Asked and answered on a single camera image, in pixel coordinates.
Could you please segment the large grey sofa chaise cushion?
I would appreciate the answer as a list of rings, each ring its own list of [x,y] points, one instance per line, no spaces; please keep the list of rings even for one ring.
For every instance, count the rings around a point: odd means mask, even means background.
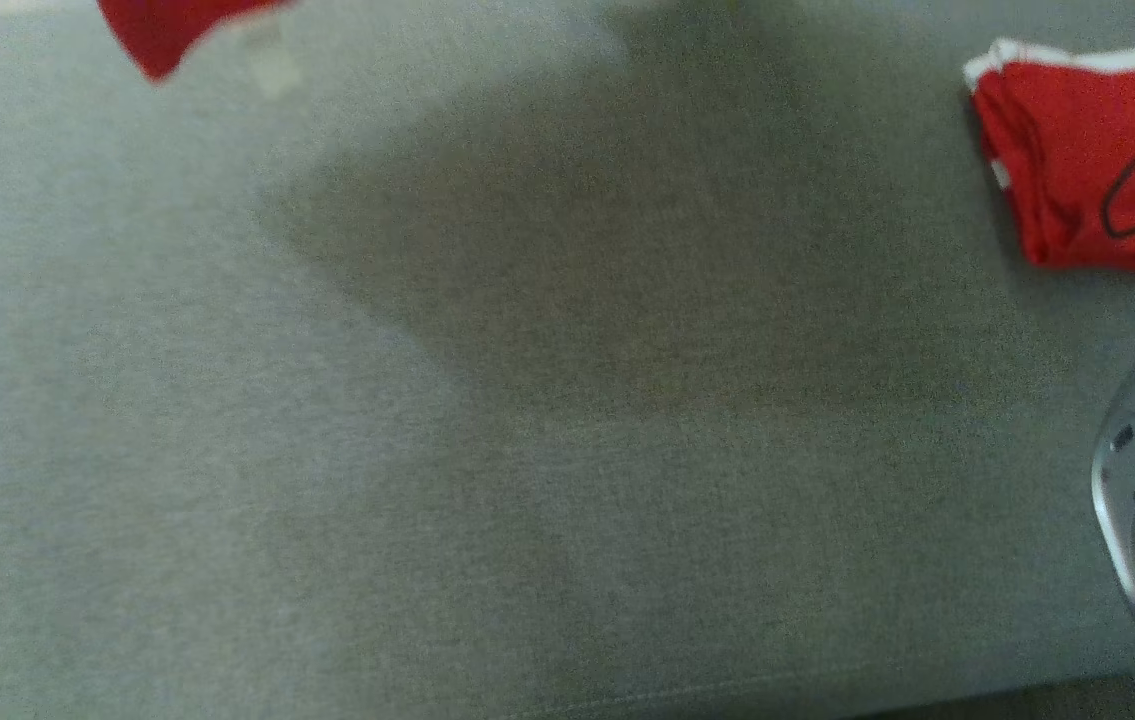
[[[1135,0],[0,6],[0,720],[800,720],[1135,671],[961,81]]]

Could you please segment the red garment with white trim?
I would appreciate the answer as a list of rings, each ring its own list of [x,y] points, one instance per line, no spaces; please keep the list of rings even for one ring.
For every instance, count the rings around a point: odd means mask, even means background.
[[[997,37],[962,78],[1024,258],[1135,273],[1135,47],[1079,55]]]

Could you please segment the red basketball jersey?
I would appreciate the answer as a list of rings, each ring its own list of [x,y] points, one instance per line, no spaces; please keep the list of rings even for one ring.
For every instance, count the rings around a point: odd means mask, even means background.
[[[125,55],[151,83],[179,68],[184,56],[230,20],[276,12],[299,0],[96,0]]]

